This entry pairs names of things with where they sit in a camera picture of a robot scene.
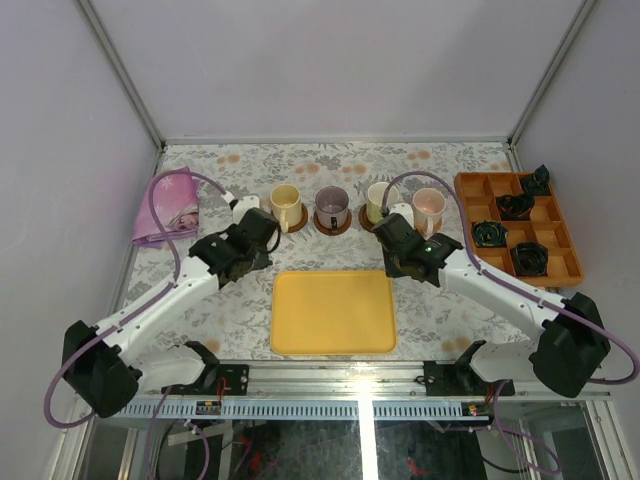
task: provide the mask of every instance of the mug handle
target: mug handle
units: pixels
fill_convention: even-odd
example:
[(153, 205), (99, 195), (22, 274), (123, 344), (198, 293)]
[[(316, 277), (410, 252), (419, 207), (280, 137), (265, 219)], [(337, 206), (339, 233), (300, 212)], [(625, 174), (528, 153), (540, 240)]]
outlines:
[(289, 224), (285, 217), (286, 212), (284, 210), (280, 210), (280, 228), (282, 229), (282, 233), (287, 233), (289, 231)]
[(425, 238), (429, 238), (431, 235), (433, 235), (433, 228), (433, 218), (428, 216), (422, 226), (422, 231), (424, 232)]

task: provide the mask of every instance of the white robotic arm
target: white robotic arm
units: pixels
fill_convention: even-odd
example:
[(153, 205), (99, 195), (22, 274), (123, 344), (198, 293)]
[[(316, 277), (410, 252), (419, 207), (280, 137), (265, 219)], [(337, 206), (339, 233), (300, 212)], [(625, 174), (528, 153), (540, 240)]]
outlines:
[[(482, 382), (537, 379), (560, 395), (576, 397), (611, 347), (602, 335), (563, 312), (602, 327), (595, 303), (580, 293), (567, 299), (537, 289), (482, 261), (478, 269), (462, 245), (450, 237), (436, 233), (428, 240), (422, 238), (405, 210), (403, 204), (394, 206), (373, 229), (382, 244), (387, 275), (410, 276), (465, 295), (529, 337), (499, 345), (474, 342), (456, 362), (462, 383), (472, 384), (471, 374)], [(532, 301), (526, 294), (539, 300)]]
[[(215, 388), (219, 361), (198, 342), (187, 342), (166, 352), (141, 354), (168, 323), (191, 305), (227, 283), (271, 265), (267, 243), (276, 233), (278, 222), (256, 207), (257, 197), (250, 200), (236, 204), (233, 213), (237, 223), (194, 243), (189, 255), (181, 261), (178, 276), (169, 275), (135, 302), (93, 327), (82, 321), (69, 327), (63, 363), (83, 345), (117, 328), (84, 353), (64, 375), (100, 417), (120, 411), (139, 390), (178, 385), (206, 394)], [(165, 290), (164, 296), (123, 325), (124, 318)]]

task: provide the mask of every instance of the cork coaster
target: cork coaster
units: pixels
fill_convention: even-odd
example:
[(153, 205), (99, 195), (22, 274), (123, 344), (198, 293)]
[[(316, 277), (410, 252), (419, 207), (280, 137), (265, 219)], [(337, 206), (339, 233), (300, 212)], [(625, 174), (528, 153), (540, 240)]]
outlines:
[(307, 211), (307, 207), (303, 203), (302, 204), (302, 219), (300, 220), (298, 225), (294, 225), (293, 227), (289, 227), (289, 231), (288, 232), (282, 232), (282, 233), (296, 233), (298, 230), (302, 230), (302, 227), (304, 227), (307, 224), (307, 221), (309, 221), (309, 212)]
[(358, 213), (358, 220), (360, 221), (360, 225), (362, 225), (362, 228), (364, 228), (367, 232), (370, 232), (373, 230), (374, 225), (367, 218), (366, 203), (362, 207), (360, 207), (360, 212)]
[(330, 237), (335, 237), (336, 235), (340, 235), (341, 233), (346, 232), (351, 226), (351, 210), (347, 213), (347, 219), (344, 221), (342, 226), (337, 230), (331, 230), (330, 228), (325, 227), (320, 223), (318, 219), (318, 213), (313, 214), (313, 224), (316, 226), (320, 233), (324, 233), (325, 235), (329, 235)]

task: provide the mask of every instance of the orange compartment organizer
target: orange compartment organizer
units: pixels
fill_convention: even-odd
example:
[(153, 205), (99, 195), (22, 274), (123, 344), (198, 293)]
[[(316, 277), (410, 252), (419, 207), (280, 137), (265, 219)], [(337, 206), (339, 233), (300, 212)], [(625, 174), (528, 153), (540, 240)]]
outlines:
[(485, 262), (515, 275), (509, 251), (522, 242), (537, 242), (549, 251), (547, 275), (520, 277), (520, 280), (536, 287), (569, 287), (583, 279), (571, 237), (564, 223), (560, 208), (549, 185), (549, 196), (537, 196), (529, 220), (503, 221), (500, 219), (496, 197), (520, 195), (520, 178), (531, 173), (459, 173), (455, 180), (456, 193), (467, 212), (467, 228), (474, 223), (491, 220), (500, 222), (509, 233), (506, 248), (480, 248), (475, 242), (473, 250)]

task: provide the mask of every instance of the white wall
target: white wall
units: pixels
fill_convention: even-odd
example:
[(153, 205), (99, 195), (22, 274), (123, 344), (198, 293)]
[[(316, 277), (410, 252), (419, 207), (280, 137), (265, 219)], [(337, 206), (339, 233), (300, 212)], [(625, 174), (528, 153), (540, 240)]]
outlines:
[[(640, 351), (640, 2), (599, 2), (518, 145), (525, 168), (551, 170), (605, 326)], [(629, 361), (614, 348), (611, 377)], [(615, 389), (640, 458), (640, 382)]]
[(64, 331), (108, 313), (154, 150), (73, 2), (1, 2), (0, 65), (0, 476), (35, 480)]
[(581, 0), (94, 0), (166, 138), (506, 137)]

